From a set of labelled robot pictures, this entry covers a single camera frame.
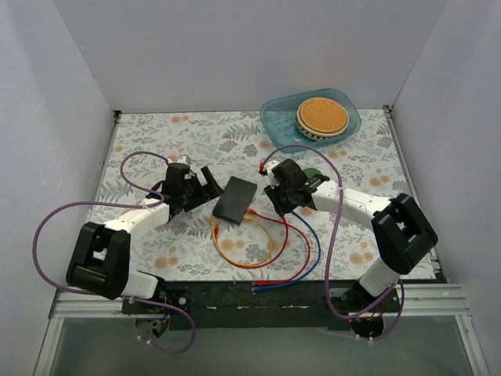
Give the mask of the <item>black network switch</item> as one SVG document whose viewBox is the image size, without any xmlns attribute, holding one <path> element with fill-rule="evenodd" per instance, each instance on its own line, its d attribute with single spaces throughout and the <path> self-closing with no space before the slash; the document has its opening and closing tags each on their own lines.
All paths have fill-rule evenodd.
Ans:
<svg viewBox="0 0 501 376">
<path fill-rule="evenodd" d="M 214 206 L 212 215 L 217 219 L 240 225 L 257 188 L 256 183 L 231 176 Z"/>
</svg>

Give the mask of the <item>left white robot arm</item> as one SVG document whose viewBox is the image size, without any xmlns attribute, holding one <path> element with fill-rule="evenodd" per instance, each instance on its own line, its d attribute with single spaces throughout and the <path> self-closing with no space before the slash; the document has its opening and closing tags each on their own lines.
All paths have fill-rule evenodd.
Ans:
<svg viewBox="0 0 501 376">
<path fill-rule="evenodd" d="M 223 189 L 209 167 L 202 167 L 201 173 L 205 183 L 189 165 L 172 163 L 138 208 L 104 223 L 85 223 L 67 269 L 67 283 L 110 300 L 137 297 L 147 312 L 159 313 L 167 295 L 158 288 L 159 277 L 131 266 L 132 246 L 176 215 L 221 195 Z"/>
</svg>

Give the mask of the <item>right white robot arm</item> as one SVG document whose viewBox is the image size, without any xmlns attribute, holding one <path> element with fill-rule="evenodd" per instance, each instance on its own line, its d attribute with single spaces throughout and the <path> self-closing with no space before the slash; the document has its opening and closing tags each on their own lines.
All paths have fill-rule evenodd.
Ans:
<svg viewBox="0 0 501 376">
<path fill-rule="evenodd" d="M 308 177 L 291 159 L 262 164 L 259 173 L 269 179 L 265 193 L 280 215 L 297 207 L 340 215 L 371 230 L 379 258 L 347 292 L 352 307 L 372 311 L 398 279 L 409 274 L 435 247 L 438 235 L 413 197 L 378 197 L 343 188 L 329 177 Z"/>
</svg>

